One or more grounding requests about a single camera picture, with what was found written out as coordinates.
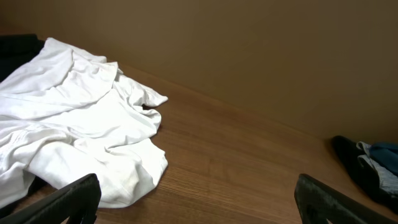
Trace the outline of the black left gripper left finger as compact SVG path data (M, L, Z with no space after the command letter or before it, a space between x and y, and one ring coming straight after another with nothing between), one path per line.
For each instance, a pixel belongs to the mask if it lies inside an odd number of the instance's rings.
M1 219L1 224L94 224L101 198L96 174L88 174Z

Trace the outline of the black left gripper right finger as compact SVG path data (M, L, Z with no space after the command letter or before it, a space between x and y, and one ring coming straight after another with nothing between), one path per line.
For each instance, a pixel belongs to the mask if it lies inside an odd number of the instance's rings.
M397 224L307 174L298 176L294 197L305 224Z

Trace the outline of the white t-shirt black print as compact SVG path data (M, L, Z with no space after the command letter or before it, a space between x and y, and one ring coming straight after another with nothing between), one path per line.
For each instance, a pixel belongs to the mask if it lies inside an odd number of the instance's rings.
M1 83L1 205L39 177L56 189L96 174L102 208L132 205L167 168L151 137L167 97L116 62L53 38Z

